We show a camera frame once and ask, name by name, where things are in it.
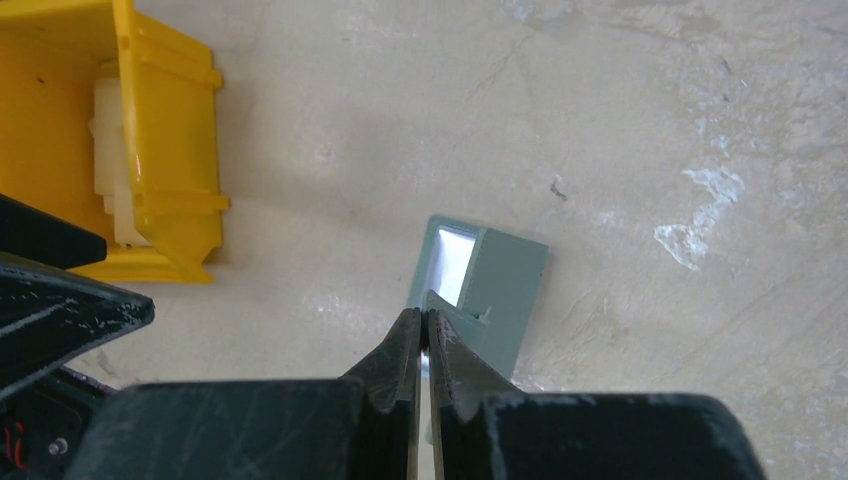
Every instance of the white paint stain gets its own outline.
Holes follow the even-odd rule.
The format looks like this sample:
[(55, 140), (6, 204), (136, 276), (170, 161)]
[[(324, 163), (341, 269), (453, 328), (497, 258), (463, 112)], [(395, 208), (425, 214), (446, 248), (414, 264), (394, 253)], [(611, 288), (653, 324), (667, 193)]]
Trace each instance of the white paint stain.
[(724, 212), (736, 203), (739, 194), (745, 190), (745, 182), (739, 175), (724, 167), (718, 170), (684, 170), (696, 185), (705, 187), (713, 196), (711, 203), (705, 203), (695, 210), (692, 223), (658, 225), (654, 228), (654, 238), (684, 267), (698, 271), (698, 261), (704, 258), (709, 247), (704, 242)]

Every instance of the storage bin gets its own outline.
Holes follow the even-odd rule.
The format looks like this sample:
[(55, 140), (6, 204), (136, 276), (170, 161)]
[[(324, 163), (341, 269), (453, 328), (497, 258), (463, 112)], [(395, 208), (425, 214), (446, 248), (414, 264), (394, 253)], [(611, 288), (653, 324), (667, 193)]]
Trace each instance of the storage bin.
[[(221, 246), (212, 52), (132, 0), (0, 1), (0, 193), (106, 238), (101, 281), (206, 283)], [(120, 77), (135, 230), (114, 240), (94, 189), (94, 83)]]

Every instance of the silver screw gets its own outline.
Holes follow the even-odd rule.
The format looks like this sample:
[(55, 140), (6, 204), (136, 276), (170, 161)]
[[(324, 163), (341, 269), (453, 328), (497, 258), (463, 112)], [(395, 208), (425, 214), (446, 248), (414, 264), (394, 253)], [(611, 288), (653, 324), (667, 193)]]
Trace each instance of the silver screw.
[(68, 451), (68, 442), (64, 438), (59, 437), (55, 442), (47, 446), (47, 451), (50, 455), (64, 455)]

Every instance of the bolt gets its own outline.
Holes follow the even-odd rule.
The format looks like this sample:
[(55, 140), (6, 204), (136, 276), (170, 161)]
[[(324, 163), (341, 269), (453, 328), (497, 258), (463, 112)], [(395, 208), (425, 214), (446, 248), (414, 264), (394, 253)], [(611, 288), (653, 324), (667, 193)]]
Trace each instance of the bolt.
[(68, 442), (64, 438), (59, 437), (55, 442), (47, 446), (47, 451), (50, 455), (64, 455), (68, 451)]

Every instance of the concrete floor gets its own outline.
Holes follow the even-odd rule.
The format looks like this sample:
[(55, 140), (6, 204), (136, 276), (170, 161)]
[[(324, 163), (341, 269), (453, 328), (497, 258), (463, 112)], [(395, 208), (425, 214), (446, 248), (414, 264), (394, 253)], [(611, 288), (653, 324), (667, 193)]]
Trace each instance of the concrete floor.
[(842, 0), (138, 7), (224, 73), (226, 246), (212, 286), (130, 286), (155, 324), (74, 366), (336, 376), (438, 212), (551, 245), (523, 388), (706, 392), (771, 478), (848, 478)]

